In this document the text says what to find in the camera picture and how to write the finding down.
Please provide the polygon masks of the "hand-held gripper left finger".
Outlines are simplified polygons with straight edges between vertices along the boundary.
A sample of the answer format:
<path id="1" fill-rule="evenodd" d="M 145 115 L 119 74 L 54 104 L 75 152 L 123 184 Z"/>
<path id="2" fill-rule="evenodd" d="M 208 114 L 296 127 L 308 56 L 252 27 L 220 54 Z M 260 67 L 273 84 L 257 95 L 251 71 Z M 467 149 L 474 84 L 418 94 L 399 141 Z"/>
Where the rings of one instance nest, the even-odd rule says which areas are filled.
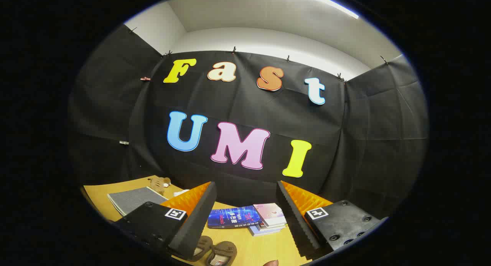
<path id="1" fill-rule="evenodd" d="M 113 226 L 130 240 L 163 258 L 190 260 L 216 201 L 207 182 L 167 201 L 142 201 Z"/>

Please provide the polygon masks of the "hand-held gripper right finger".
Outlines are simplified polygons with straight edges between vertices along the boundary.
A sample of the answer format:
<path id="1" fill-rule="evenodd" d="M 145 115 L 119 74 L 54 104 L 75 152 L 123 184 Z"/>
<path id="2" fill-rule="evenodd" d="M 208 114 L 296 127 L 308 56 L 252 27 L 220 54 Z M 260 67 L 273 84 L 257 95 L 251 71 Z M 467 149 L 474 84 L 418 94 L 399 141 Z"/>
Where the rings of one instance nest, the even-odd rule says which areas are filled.
<path id="1" fill-rule="evenodd" d="M 285 181 L 277 182 L 276 196 L 299 254 L 307 259 L 344 251 L 384 223 L 351 201 L 331 202 Z"/>

